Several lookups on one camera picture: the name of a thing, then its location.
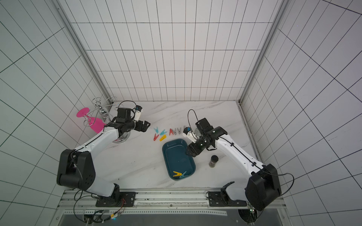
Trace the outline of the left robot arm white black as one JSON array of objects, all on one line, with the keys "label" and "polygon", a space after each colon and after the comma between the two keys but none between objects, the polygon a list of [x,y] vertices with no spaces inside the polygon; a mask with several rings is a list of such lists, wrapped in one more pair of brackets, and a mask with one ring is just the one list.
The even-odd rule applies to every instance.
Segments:
[{"label": "left robot arm white black", "polygon": [[93,159],[112,142],[126,141],[132,130],[146,132],[150,126],[141,121],[142,107],[120,107],[117,116],[96,136],[75,149],[66,149],[60,155],[57,184],[69,188],[80,189],[97,195],[98,207],[117,207],[122,204],[119,185],[97,176]]}]

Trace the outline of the yellow clothespin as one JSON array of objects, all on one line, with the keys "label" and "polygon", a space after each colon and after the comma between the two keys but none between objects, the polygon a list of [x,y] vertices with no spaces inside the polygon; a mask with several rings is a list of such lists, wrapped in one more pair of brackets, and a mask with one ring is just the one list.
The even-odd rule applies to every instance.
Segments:
[{"label": "yellow clothespin", "polygon": [[163,140],[165,140],[167,138],[167,136],[166,135],[163,135],[160,139],[159,139],[159,141],[163,141]]},{"label": "yellow clothespin", "polygon": [[173,171],[173,178],[176,178],[176,177],[181,177],[183,174],[182,173],[179,173],[177,171]]}]

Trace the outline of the teal plastic storage box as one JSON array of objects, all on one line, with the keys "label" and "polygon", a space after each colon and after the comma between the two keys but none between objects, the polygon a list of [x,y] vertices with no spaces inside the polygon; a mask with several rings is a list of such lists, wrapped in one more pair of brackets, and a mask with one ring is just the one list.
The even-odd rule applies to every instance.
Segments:
[{"label": "teal plastic storage box", "polygon": [[196,165],[193,157],[185,154],[187,146],[188,145],[184,139],[175,139],[166,142],[162,147],[166,169],[169,177],[173,180],[181,180],[179,177],[173,178],[173,171],[177,171],[179,173],[187,171],[186,177],[193,175],[196,171]]}]

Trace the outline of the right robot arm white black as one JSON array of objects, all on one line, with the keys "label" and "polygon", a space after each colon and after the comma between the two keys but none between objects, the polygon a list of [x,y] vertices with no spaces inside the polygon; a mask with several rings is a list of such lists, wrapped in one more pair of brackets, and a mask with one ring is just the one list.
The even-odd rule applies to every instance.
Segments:
[{"label": "right robot arm white black", "polygon": [[226,197],[246,201],[258,211],[264,210],[275,199],[282,196],[276,168],[264,165],[253,158],[228,135],[222,127],[214,128],[206,118],[196,123],[198,135],[190,127],[183,130],[183,136],[191,140],[186,155],[196,157],[202,151],[213,147],[223,152],[241,170],[242,181],[230,182],[225,188]]}]

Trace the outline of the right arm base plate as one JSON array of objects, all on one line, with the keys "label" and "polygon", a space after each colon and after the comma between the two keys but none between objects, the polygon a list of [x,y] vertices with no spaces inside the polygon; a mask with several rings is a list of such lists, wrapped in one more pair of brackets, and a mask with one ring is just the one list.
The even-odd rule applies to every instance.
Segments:
[{"label": "right arm base plate", "polygon": [[247,207],[247,202],[242,200],[231,200],[225,192],[206,193],[210,207]]}]

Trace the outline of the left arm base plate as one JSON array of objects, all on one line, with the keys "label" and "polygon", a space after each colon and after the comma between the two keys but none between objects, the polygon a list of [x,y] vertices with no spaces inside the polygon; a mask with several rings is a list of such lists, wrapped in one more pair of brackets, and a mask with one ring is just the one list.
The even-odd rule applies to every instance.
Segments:
[{"label": "left arm base plate", "polygon": [[136,192],[118,192],[110,197],[99,196],[95,206],[101,208],[133,207],[135,196]]}]

